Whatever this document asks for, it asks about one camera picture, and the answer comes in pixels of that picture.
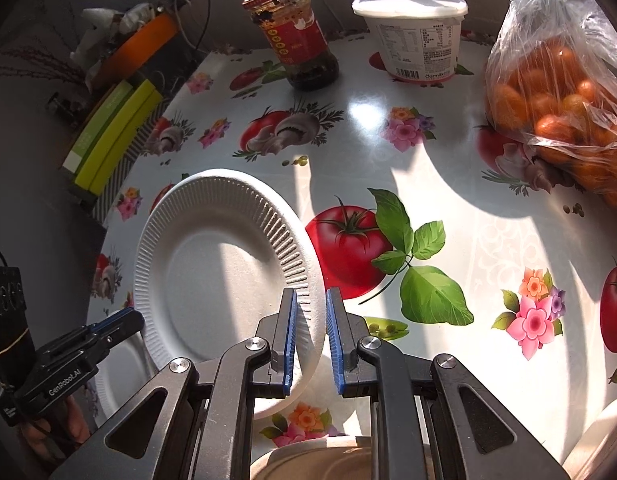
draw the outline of glass jar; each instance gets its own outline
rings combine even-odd
[[[294,88],[316,90],[337,79],[339,63],[328,48],[310,0],[244,0],[242,6],[263,30]]]

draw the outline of paper plate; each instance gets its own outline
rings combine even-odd
[[[220,357],[255,335],[297,290],[291,394],[257,399],[255,416],[289,405],[311,378],[325,335],[322,272],[300,219],[269,186],[231,170],[208,170],[173,187],[149,216],[135,268],[135,308],[157,367],[176,357]]]
[[[156,373],[139,334],[111,348],[97,365],[95,389],[106,418],[120,409]]]
[[[424,444],[428,478],[434,478],[431,448]],[[275,449],[251,465],[251,480],[370,480],[370,436],[316,438]]]

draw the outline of barcode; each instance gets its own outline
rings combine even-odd
[[[417,70],[404,70],[403,68],[397,68],[397,73],[411,79],[419,79],[419,71]]]

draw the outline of white lid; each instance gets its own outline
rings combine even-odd
[[[355,0],[355,14],[367,18],[454,18],[464,16],[464,0]]]

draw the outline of tablecloth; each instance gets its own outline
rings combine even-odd
[[[599,328],[600,300],[617,305],[617,218],[487,124],[489,45],[462,41],[457,75],[428,86],[391,78],[367,34],[330,48],[341,75],[311,93],[288,85],[272,50],[204,60],[109,212],[88,321],[133,305],[141,230],[166,190],[209,168],[250,173],[307,226],[349,312],[406,353],[455,355],[563,461],[617,398],[617,352]],[[285,134],[271,136],[282,121]],[[386,207],[397,211],[387,223]],[[416,254],[395,234],[404,225]],[[307,438],[369,434],[368,400],[336,397],[322,360],[300,401],[256,421],[253,460]]]

